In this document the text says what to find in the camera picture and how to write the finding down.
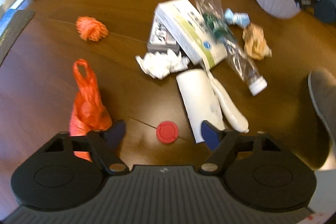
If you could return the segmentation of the white lint roller handle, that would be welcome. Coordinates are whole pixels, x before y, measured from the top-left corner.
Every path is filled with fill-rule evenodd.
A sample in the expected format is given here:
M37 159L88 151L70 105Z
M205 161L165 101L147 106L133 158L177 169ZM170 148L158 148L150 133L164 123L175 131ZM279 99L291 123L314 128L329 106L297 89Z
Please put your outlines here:
M209 78L210 85L219 101L222 113L230 126L240 133L249 133L248 120L236 107L224 86L209 70L206 70L206 75Z

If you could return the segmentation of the clear plastic water bottle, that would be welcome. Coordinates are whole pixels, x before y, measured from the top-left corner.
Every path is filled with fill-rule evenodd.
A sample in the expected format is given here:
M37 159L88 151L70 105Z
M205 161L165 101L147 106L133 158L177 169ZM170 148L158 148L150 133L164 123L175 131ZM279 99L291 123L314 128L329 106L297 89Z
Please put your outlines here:
M195 0L195 3L209 32L217 43L224 45L228 65L248 85L253 96L262 92L267 87L267 82L252 59L238 45L234 34L226 24L221 0Z

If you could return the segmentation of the small grey white box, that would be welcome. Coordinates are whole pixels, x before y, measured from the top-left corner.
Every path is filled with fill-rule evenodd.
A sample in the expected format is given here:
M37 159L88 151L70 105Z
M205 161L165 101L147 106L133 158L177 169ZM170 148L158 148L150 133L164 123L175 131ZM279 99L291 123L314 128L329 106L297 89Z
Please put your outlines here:
M147 42L147 51L150 53L167 53L167 50L172 50L177 55L180 52L180 46L155 15Z

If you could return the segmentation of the red round lid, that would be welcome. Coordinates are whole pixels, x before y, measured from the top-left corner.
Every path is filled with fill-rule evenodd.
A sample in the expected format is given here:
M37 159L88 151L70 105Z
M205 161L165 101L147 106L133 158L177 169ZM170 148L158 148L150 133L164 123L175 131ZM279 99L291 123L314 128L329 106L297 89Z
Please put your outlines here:
M172 121L161 122L156 128L156 137L163 144L171 144L178 138L179 128Z

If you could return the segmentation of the grey shoe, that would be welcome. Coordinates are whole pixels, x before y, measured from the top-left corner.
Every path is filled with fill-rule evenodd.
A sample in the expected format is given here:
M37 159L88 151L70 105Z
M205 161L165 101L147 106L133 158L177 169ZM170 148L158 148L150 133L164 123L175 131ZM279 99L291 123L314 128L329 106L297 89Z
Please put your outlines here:
M317 68L308 75L307 84L314 110L335 147L335 77L327 69Z

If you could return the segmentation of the blue face mask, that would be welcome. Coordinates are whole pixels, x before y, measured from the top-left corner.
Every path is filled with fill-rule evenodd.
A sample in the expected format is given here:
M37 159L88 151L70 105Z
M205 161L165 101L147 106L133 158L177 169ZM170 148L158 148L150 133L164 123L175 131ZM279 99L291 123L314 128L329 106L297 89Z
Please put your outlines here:
M251 23L249 15L244 12L233 12L231 9L224 11L224 19L229 25L237 25L246 28Z

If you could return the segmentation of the orange knitted yarn ball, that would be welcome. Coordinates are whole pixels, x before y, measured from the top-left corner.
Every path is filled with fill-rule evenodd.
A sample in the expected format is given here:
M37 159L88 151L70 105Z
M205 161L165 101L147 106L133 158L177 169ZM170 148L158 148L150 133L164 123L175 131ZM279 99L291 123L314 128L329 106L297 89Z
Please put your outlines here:
M76 29L80 38L85 41L99 42L109 35L106 25L89 16L79 16L76 20Z

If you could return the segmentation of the brown paper wrapper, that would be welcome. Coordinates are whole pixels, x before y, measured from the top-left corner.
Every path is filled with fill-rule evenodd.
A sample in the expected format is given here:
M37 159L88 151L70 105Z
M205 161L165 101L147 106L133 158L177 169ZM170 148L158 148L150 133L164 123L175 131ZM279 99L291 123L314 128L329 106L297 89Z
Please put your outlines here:
M269 48L264 37L263 29L250 23L243 30L244 51L253 60L263 60L265 57L272 57L272 50Z

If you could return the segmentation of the grey door mat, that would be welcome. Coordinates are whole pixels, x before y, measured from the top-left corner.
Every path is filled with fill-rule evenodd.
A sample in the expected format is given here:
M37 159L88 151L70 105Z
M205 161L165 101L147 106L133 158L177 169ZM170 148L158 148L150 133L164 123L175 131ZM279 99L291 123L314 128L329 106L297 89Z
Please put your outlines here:
M9 50L11 50L11 47L34 15L35 12L31 10L9 9L1 18L1 65Z

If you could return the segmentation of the white green medicine box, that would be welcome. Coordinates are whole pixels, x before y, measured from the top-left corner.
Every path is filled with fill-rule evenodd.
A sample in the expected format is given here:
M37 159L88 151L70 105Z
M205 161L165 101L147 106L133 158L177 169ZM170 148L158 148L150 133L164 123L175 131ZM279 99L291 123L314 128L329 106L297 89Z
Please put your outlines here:
M225 46L215 41L203 17L189 0L159 3L155 16L194 65L209 71L227 58Z

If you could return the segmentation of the orange plastic bag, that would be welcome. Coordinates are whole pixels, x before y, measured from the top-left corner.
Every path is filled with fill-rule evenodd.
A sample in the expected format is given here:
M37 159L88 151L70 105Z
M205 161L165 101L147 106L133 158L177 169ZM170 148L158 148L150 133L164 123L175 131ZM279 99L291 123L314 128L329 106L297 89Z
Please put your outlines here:
M88 61L78 59L73 64L73 76L79 91L70 118L70 135L86 136L90 131L105 131L113 122L101 100L97 78Z

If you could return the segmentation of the white paper tube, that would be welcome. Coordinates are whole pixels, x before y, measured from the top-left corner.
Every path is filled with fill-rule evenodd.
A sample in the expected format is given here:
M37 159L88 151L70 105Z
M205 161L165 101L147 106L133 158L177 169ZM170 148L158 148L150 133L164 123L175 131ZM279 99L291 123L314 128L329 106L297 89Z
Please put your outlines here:
M225 129L221 106L207 73L202 69L191 69L177 75L176 80L195 142L204 141L201 134L203 121L209 121L219 130Z

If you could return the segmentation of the white tissue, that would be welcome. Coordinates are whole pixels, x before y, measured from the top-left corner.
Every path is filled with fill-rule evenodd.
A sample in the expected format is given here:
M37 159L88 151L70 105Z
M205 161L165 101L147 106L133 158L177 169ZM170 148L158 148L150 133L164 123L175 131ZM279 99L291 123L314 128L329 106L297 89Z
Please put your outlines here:
M136 56L139 67L146 75L153 79L164 79L170 73L185 71L188 69L190 60L182 56L180 52L176 54L168 49L166 53L146 53L144 57Z

